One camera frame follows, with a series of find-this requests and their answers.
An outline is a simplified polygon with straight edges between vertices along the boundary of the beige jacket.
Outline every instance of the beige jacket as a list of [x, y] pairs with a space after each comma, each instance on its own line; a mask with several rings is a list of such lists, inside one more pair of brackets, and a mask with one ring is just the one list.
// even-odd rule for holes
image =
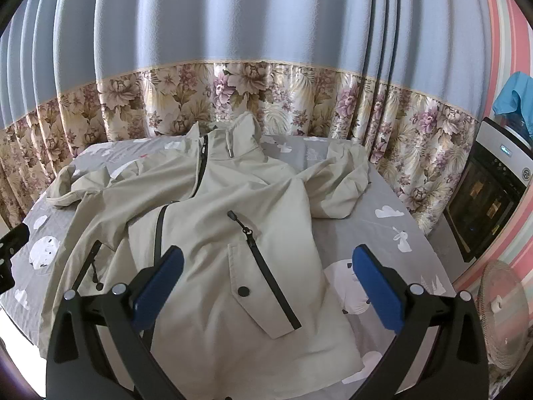
[[[350, 324], [322, 273], [311, 217], [350, 214], [368, 183], [366, 153], [332, 143], [327, 159], [298, 174], [267, 158], [260, 136], [245, 113], [206, 136], [194, 125], [178, 149], [139, 159], [116, 179], [104, 168], [71, 185], [74, 168], [64, 168], [47, 200], [55, 206], [82, 201], [55, 259], [41, 353], [63, 293], [99, 240], [102, 293], [152, 266], [158, 251], [182, 249], [185, 269], [156, 321], [151, 350], [187, 398], [285, 399], [360, 371]], [[230, 210], [252, 230], [286, 302], [275, 295]], [[92, 269], [79, 292], [98, 293]]]

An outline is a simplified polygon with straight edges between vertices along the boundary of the black zipper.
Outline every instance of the black zipper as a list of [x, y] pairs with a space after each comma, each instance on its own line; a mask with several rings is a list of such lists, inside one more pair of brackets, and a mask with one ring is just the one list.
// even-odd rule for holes
[[202, 183], [202, 178], [204, 177], [205, 173], [205, 166], [207, 165], [207, 144], [208, 144], [208, 138], [207, 135], [204, 135], [204, 144], [202, 144], [202, 150], [200, 152], [200, 168], [198, 169], [198, 183], [196, 184], [195, 192], [191, 197], [194, 197], [196, 193], [198, 192], [198, 188], [200, 188], [200, 184]]
[[246, 227], [246, 225], [244, 225], [242, 222], [240, 222], [236, 214], [233, 211], [228, 211], [228, 217], [236, 221], [242, 227], [243, 233], [246, 235], [246, 243], [248, 244], [248, 247], [250, 248], [250, 251], [252, 252], [252, 255], [254, 256], [255, 262], [258, 264], [261, 274], [263, 274], [263, 277], [265, 277], [265, 280], [268, 283], [270, 290], [272, 291], [276, 300], [281, 306], [281, 309], [285, 313], [285, 316], [287, 316], [287, 319], [289, 320], [289, 323], [292, 325], [292, 328], [294, 328], [295, 330], [297, 330], [298, 328], [301, 328], [302, 324], [298, 320], [297, 316], [294, 314], [294, 311], [292, 311], [292, 308], [287, 302], [285, 295], [281, 291], [281, 288], [279, 287], [278, 282], [275, 280], [274, 275], [270, 271], [270, 268], [268, 268], [267, 262], [265, 261], [265, 259], [263, 258], [263, 255], [259, 251], [258, 245], [257, 243], [255, 243], [254, 234], [252, 230]]
[[[195, 192], [193, 193], [191, 197], [194, 197], [196, 195], [196, 192], [198, 191], [198, 188], [200, 187], [200, 184], [202, 182], [202, 178], [204, 177], [205, 167], [207, 164], [207, 142], [208, 142], [207, 135], [204, 135], [204, 142], [202, 144], [202, 149], [200, 150], [200, 167], [198, 169], [198, 183], [196, 184]], [[163, 238], [163, 220], [165, 219], [165, 212], [166, 212], [167, 207], [172, 203], [169, 203], [163, 206], [161, 210], [159, 211], [159, 215], [157, 216], [156, 235], [155, 235], [155, 241], [154, 241], [154, 266], [161, 259], [161, 241]], [[142, 342], [145, 344], [148, 350], [150, 350], [150, 348], [152, 347], [152, 341], [154, 339], [154, 329], [155, 329], [155, 324], [149, 330], [146, 330], [142, 333]]]
[[85, 262], [83, 263], [83, 266], [82, 266], [78, 276], [76, 277], [76, 280], [74, 281], [74, 284], [72, 285], [72, 289], [73, 290], [77, 291], [79, 289], [79, 286], [81, 285], [81, 283], [83, 281], [83, 277], [85, 277], [85, 274], [89, 270], [90, 266], [92, 266], [93, 270], [94, 270], [93, 271], [93, 283], [96, 283], [97, 290], [102, 290], [103, 289], [103, 284], [98, 281], [97, 269], [94, 266], [94, 259], [96, 258], [97, 254], [98, 254], [98, 251], [100, 250], [101, 246], [102, 246], [102, 243], [99, 240], [96, 240], [94, 242], [94, 244], [92, 245], [91, 250], [89, 251], [89, 255], [85, 259]]

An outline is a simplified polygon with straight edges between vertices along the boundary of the drawstring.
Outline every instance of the drawstring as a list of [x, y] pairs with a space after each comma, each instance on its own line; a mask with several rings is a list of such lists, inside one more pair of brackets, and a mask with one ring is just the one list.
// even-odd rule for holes
[[91, 262], [93, 267], [93, 283], [97, 285], [97, 290], [100, 291], [103, 289], [103, 284], [98, 280], [97, 267], [94, 266], [94, 260]]
[[230, 155], [230, 158], [234, 157], [233, 154], [233, 134], [230, 133], [230, 131], [226, 131], [226, 146], [228, 148], [228, 153]]

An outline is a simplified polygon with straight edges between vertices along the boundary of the blue gripper pad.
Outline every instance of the blue gripper pad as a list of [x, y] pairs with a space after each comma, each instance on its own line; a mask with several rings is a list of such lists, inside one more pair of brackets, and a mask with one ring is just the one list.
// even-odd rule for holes
[[383, 267], [377, 266], [369, 253], [370, 250], [366, 245], [359, 245], [353, 250], [353, 272], [363, 286], [383, 326], [398, 335], [403, 328], [402, 300], [383, 276], [381, 270]]
[[135, 331], [140, 332], [153, 326], [178, 282], [184, 264], [183, 253], [177, 246], [171, 246], [161, 257], [155, 273], [133, 302], [132, 326]]

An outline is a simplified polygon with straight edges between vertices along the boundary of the curtain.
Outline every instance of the curtain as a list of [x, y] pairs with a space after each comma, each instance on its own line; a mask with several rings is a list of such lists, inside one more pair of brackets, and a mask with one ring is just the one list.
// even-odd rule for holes
[[266, 134], [362, 144], [428, 233], [490, 68], [487, 0], [25, 0], [0, 45], [11, 225], [90, 144], [250, 110]]

